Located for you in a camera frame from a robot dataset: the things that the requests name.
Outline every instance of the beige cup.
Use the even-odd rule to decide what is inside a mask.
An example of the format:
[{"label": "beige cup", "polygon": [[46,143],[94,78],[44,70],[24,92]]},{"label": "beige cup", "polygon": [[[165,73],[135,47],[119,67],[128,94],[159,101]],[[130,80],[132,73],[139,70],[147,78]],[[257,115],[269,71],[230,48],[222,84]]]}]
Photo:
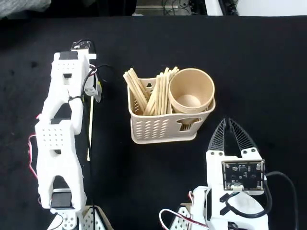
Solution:
[{"label": "beige cup", "polygon": [[197,114],[209,106],[214,91],[214,83],[207,73],[189,68],[172,78],[168,97],[176,113]]}]

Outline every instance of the black cloth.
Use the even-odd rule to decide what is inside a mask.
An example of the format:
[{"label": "black cloth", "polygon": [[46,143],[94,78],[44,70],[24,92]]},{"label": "black cloth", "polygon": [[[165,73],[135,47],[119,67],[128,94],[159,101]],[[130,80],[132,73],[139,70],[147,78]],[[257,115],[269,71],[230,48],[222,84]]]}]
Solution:
[{"label": "black cloth", "polygon": [[[225,116],[251,135],[268,172],[282,171],[294,181],[300,227],[307,228],[307,17],[79,18],[0,25],[2,229],[43,230],[53,218],[37,202],[37,182],[27,168],[27,137],[47,96],[53,54],[82,38],[95,41],[97,64],[115,68],[115,75],[100,70],[104,100],[95,106],[93,128],[94,199],[115,229],[162,229],[160,209],[176,210],[188,201],[189,190],[206,185],[204,154]],[[216,109],[192,141],[137,145],[130,137],[122,74],[133,67],[148,78],[174,66],[211,75]],[[84,130],[76,145],[89,201]],[[270,229],[294,229],[290,186],[282,178],[270,178],[268,184]],[[171,218],[165,215],[165,222]]]}]

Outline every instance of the circuit board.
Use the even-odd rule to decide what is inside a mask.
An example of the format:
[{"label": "circuit board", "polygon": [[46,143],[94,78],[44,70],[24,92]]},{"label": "circuit board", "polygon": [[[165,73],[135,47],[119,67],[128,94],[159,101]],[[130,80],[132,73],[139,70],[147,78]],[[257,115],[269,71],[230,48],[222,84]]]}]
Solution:
[{"label": "circuit board", "polygon": [[264,160],[222,161],[224,190],[264,190]]}]

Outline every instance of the robotic arm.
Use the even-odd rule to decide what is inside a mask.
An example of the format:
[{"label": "robotic arm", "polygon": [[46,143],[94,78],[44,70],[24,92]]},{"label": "robotic arm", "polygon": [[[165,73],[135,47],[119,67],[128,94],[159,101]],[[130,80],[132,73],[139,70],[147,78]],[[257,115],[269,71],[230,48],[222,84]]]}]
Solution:
[{"label": "robotic arm", "polygon": [[[225,132],[230,130],[240,149],[240,156],[226,156],[224,150]],[[247,132],[232,119],[223,119],[215,130],[206,152],[207,184],[189,193],[191,205],[182,206],[170,230],[268,230],[267,213],[272,207],[272,197],[266,183],[265,160]],[[298,229],[297,200],[294,185],[296,230]],[[265,208],[252,196],[265,193]]]},{"label": "robotic arm", "polygon": [[[36,170],[41,204],[62,217],[59,224],[56,216],[48,229],[83,230],[93,229],[94,225],[93,221],[88,226],[83,223],[84,218],[87,222],[92,215],[83,216],[86,195],[74,137],[80,134],[82,128],[83,92],[94,96],[98,102],[101,99],[101,86],[90,68],[90,59],[96,59],[96,55],[89,54],[89,46],[90,42],[77,42],[71,51],[55,53],[48,97],[35,125],[38,147]],[[64,103],[71,108],[71,118],[55,118]],[[62,176],[69,188],[54,189],[56,176]],[[94,214],[96,226],[104,230],[99,214],[96,211]]]}]

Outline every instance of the beige plastic basket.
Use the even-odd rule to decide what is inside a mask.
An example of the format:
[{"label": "beige plastic basket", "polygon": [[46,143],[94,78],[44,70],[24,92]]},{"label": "beige plastic basket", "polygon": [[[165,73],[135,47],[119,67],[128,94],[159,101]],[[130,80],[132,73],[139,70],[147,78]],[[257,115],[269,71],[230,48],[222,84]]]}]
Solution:
[{"label": "beige plastic basket", "polygon": [[[156,78],[140,79],[140,81],[149,92],[152,92]],[[137,144],[193,140],[197,130],[215,109],[215,99],[206,111],[198,114],[142,116],[142,111],[128,87],[128,108],[131,114],[131,138]],[[195,118],[192,124],[185,125],[180,122],[180,120],[191,118]]]}]

